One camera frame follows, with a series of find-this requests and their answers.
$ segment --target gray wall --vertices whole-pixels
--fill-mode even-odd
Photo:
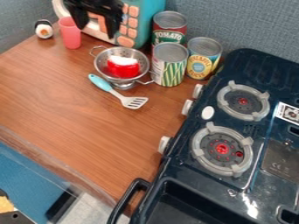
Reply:
[[[0,53],[30,37],[41,18],[57,20],[51,0],[0,0]]]
[[[188,18],[188,39],[217,39],[225,53],[250,47],[299,62],[298,0],[169,0]]]
[[[299,62],[298,0],[168,0],[188,18],[188,39],[217,39],[225,53],[250,47]],[[0,0],[0,53],[33,34],[39,18],[57,18],[51,0]]]

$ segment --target pink cup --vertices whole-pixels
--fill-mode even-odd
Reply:
[[[59,20],[59,27],[66,48],[77,49],[81,46],[81,30],[71,17],[62,17]]]

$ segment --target tomato can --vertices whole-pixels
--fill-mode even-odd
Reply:
[[[188,50],[187,74],[196,80],[208,79],[219,63],[221,44],[212,38],[192,38],[188,42]]]
[[[178,43],[164,42],[155,46],[151,79],[163,87],[175,87],[184,79],[189,53]]]
[[[183,45],[186,32],[187,19],[183,14],[172,10],[159,12],[154,16],[152,47],[163,42]]]

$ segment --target wooden countertop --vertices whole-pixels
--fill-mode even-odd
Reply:
[[[87,78],[97,74],[89,50],[111,45],[82,34],[82,47],[67,50],[54,27],[54,38],[33,36],[0,56],[0,123],[118,200],[133,179],[155,177],[160,138],[177,133],[198,81],[121,91],[149,97],[141,109],[126,109]]]

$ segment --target stove knob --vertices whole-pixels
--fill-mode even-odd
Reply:
[[[203,85],[200,85],[200,84],[196,84],[194,90],[193,90],[193,94],[192,94],[192,97],[194,99],[198,99],[198,97],[200,96],[200,93],[203,89]]]
[[[160,144],[159,144],[159,149],[158,149],[159,153],[161,153],[161,154],[164,153],[165,148],[166,148],[169,141],[170,141],[170,137],[168,137],[168,136],[161,137]]]
[[[193,101],[186,100],[182,109],[182,115],[187,116],[189,114],[189,110],[191,109],[191,106],[193,104]]]
[[[201,117],[204,120],[210,120],[215,114],[215,109],[214,107],[211,106],[207,106],[203,109],[203,111],[201,112]]]

